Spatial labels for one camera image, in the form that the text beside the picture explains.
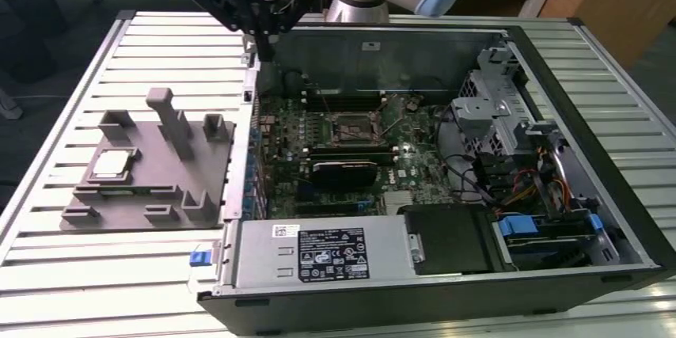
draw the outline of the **warning label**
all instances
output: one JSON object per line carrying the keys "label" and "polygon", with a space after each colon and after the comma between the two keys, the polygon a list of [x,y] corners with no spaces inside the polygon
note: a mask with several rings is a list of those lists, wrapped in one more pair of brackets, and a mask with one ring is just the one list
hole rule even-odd
{"label": "warning label", "polygon": [[297,278],[304,283],[368,279],[364,229],[297,232]]}

